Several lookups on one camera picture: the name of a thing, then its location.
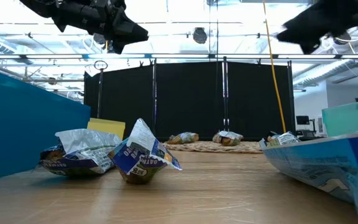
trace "woven mat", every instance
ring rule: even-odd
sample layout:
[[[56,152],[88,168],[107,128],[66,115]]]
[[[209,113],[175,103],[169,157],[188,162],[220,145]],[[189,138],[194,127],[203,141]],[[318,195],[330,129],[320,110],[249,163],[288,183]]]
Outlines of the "woven mat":
[[[238,146],[222,146],[219,143],[212,141],[198,141],[190,144],[182,145],[170,145],[163,144],[168,150],[178,151],[196,151],[196,152],[223,152],[223,153],[249,153],[260,154],[263,153],[260,150],[257,142],[241,142]]]

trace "yellow sticky note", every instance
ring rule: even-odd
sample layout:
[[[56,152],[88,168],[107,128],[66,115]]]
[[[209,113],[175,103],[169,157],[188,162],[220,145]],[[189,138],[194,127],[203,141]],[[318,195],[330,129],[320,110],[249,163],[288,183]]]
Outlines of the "yellow sticky note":
[[[124,137],[125,123],[120,121],[91,118],[88,122],[88,129],[117,134],[122,140]]]

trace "computer monitor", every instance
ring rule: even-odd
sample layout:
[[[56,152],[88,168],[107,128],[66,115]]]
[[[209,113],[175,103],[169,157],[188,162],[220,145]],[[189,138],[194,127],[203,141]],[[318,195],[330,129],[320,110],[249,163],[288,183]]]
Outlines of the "computer monitor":
[[[296,116],[296,123],[298,125],[309,125],[310,124],[309,116]]]

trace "black partition panel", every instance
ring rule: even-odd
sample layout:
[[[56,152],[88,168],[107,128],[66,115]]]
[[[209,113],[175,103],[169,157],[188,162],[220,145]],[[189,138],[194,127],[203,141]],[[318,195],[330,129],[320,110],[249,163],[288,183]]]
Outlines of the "black partition panel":
[[[156,136],[198,133],[212,140],[223,129],[221,62],[157,64]]]
[[[228,62],[230,131],[256,141],[269,131],[283,132],[271,65]],[[286,66],[275,66],[287,131],[293,130],[293,92]]]
[[[91,107],[91,118],[96,118],[98,116],[99,74],[91,77],[85,72],[84,78],[84,104]]]
[[[88,79],[85,86],[85,103],[92,107],[93,118],[97,117],[98,87],[95,83],[99,82],[99,76]],[[153,107],[152,66],[104,72],[100,118],[125,122],[125,138],[138,118],[152,128]]]

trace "table surface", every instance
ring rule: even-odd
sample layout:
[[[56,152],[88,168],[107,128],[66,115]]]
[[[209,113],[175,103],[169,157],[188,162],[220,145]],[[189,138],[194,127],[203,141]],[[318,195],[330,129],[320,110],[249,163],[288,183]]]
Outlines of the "table surface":
[[[147,185],[118,170],[68,179],[42,168],[0,179],[0,223],[356,224],[354,206],[279,173],[264,155],[173,151]]]

